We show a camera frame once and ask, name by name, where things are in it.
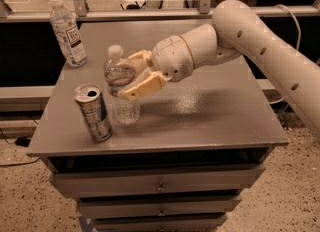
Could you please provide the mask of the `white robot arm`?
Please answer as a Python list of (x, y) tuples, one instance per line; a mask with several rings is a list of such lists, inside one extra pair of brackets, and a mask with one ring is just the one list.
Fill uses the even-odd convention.
[(247, 56), (315, 136), (320, 136), (320, 67), (269, 29), (250, 7), (226, 0), (212, 22), (158, 42), (129, 57), (138, 77), (117, 95), (135, 100), (205, 65)]

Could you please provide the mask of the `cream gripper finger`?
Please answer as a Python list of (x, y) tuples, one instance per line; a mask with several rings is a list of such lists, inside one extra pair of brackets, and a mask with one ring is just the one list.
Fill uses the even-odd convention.
[(158, 92), (166, 85), (166, 78), (159, 71), (142, 73), (138, 77), (132, 75), (121, 76), (118, 79), (120, 89), (118, 97), (125, 100), (137, 100)]
[(151, 52), (148, 50), (138, 51), (117, 63), (117, 67), (128, 69), (135, 74), (148, 73), (152, 71), (150, 60)]

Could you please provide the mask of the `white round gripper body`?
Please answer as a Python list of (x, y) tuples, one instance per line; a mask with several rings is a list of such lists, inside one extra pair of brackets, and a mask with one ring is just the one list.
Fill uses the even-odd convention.
[(151, 61), (167, 81), (179, 82), (194, 70), (190, 50), (180, 36), (171, 36), (158, 42), (151, 51)]

